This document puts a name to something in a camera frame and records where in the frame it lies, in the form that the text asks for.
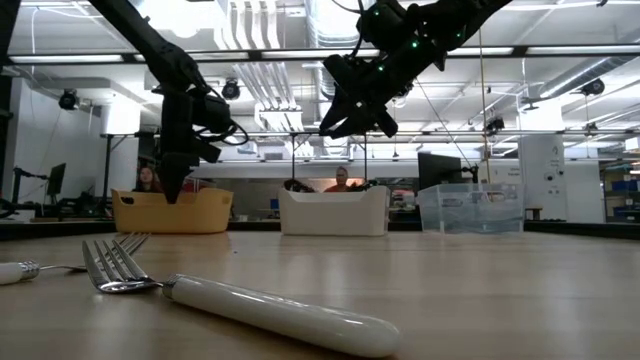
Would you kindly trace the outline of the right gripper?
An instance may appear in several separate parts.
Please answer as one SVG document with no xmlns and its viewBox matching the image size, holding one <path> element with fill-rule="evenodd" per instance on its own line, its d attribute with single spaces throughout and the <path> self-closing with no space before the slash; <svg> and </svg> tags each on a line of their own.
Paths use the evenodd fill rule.
<svg viewBox="0 0 640 360">
<path fill-rule="evenodd" d="M 320 124 L 319 134 L 332 139 L 358 134 L 359 108 L 377 111 L 405 91 L 424 69 L 424 47 L 399 47 L 369 60 L 338 55 L 337 92 Z M 398 124 L 386 110 L 374 112 L 370 121 L 371 130 L 381 131 L 389 138 L 398 132 Z"/>
</svg>

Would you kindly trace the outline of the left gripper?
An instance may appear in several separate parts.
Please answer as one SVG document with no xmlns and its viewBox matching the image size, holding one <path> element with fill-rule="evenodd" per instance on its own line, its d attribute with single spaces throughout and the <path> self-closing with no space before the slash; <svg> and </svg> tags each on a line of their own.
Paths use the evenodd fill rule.
<svg viewBox="0 0 640 360">
<path fill-rule="evenodd" d="M 166 201 L 175 204 L 193 156 L 193 100 L 184 92 L 166 89 L 163 94 L 160 151 L 163 156 L 159 178 Z"/>
</svg>

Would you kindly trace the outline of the white handled fork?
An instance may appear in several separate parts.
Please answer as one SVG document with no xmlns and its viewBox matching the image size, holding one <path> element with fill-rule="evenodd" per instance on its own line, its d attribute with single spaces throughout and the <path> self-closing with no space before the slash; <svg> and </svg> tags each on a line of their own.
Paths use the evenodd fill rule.
<svg viewBox="0 0 640 360">
<path fill-rule="evenodd" d="M 383 319 L 187 274 L 157 281 L 117 242 L 83 242 L 81 249 L 89 279 L 101 293 L 160 289 L 177 304 L 353 356 L 383 358 L 400 345 L 399 329 Z"/>
<path fill-rule="evenodd" d="M 148 240 L 148 233 L 131 233 L 116 242 L 124 248 L 128 255 L 134 255 Z M 71 273 L 86 273 L 85 265 L 40 265 L 35 261 L 0 263 L 0 285 L 10 285 L 36 278 L 41 272 L 49 270 L 65 270 Z"/>
</svg>

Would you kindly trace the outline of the black monitor on arm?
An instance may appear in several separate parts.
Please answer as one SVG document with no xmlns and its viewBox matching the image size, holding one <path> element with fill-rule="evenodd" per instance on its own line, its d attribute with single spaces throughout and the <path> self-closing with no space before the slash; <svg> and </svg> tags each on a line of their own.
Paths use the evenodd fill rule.
<svg viewBox="0 0 640 360">
<path fill-rule="evenodd" d="M 441 184 L 463 183 L 463 174 L 471 175 L 471 182 L 477 184 L 479 167 L 462 165 L 461 159 L 427 152 L 418 153 L 419 189 L 427 189 Z"/>
</svg>

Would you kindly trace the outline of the person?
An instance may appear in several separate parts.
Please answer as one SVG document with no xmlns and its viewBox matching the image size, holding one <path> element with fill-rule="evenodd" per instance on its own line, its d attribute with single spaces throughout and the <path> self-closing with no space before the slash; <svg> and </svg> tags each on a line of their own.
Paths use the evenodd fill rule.
<svg viewBox="0 0 640 360">
<path fill-rule="evenodd" d="M 134 192 L 162 193 L 162 187 L 153 168 L 144 166 L 139 169 Z"/>
<path fill-rule="evenodd" d="M 348 180 L 349 180 L 348 170 L 343 166 L 339 166 L 336 169 L 336 173 L 335 173 L 336 184 L 326 188 L 324 192 L 325 193 L 349 192 L 354 190 L 358 186 L 358 184 L 357 183 L 349 184 Z"/>
</svg>

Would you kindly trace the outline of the yellow plastic bin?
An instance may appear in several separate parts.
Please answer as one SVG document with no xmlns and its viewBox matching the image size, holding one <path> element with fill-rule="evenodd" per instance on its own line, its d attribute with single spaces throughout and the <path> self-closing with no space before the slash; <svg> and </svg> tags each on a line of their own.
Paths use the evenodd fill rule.
<svg viewBox="0 0 640 360">
<path fill-rule="evenodd" d="M 203 188 L 181 192 L 174 204 L 162 193 L 112 190 L 116 229 L 123 233 L 212 234 L 227 229 L 233 193 Z"/>
</svg>

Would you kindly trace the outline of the white plastic bin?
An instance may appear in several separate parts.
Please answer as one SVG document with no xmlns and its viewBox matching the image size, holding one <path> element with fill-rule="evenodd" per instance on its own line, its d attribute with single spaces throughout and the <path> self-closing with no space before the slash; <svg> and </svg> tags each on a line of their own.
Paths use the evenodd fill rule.
<svg viewBox="0 0 640 360">
<path fill-rule="evenodd" d="M 387 233 L 390 190 L 278 193 L 281 232 L 301 236 L 379 237 Z"/>
</svg>

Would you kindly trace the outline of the small black monitor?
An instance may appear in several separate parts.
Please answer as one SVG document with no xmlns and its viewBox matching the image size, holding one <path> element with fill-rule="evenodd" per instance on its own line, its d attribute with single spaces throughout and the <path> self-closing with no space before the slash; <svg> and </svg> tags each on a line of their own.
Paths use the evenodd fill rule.
<svg viewBox="0 0 640 360">
<path fill-rule="evenodd" d="M 46 194 L 50 197 L 56 197 L 61 193 L 66 164 L 62 163 L 54 166 L 48 177 L 48 185 Z"/>
</svg>

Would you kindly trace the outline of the clear plastic bin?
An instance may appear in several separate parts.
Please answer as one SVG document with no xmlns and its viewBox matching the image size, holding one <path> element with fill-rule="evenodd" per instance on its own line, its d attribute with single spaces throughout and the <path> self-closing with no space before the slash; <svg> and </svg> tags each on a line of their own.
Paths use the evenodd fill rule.
<svg viewBox="0 0 640 360">
<path fill-rule="evenodd" d="M 443 234 L 521 232 L 521 184 L 442 184 L 420 190 L 417 205 L 423 231 Z"/>
</svg>

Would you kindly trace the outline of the white pillar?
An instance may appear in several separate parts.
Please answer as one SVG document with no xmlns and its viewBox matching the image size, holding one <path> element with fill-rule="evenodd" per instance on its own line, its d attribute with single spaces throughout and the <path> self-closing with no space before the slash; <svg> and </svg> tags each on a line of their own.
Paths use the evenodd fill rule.
<svg viewBox="0 0 640 360">
<path fill-rule="evenodd" d="M 519 160 L 525 208 L 538 209 L 540 220 L 566 221 L 567 185 L 562 137 L 522 137 Z"/>
</svg>

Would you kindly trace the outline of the blue storage shelf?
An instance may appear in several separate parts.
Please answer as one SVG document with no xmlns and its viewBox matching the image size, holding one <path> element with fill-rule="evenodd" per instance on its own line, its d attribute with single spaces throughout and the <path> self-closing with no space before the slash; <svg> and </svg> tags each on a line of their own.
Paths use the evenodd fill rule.
<svg viewBox="0 0 640 360">
<path fill-rule="evenodd" d="M 640 161 L 607 163 L 600 177 L 605 221 L 640 224 Z"/>
</svg>

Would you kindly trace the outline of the silver ventilation duct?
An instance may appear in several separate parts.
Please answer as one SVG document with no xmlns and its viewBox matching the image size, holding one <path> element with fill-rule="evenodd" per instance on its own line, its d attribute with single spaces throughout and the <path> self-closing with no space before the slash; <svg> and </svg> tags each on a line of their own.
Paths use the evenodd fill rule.
<svg viewBox="0 0 640 360">
<path fill-rule="evenodd" d="M 586 85 L 636 58 L 638 58 L 638 55 L 585 60 L 544 83 L 538 90 L 538 97 L 544 100 L 558 97 Z"/>
</svg>

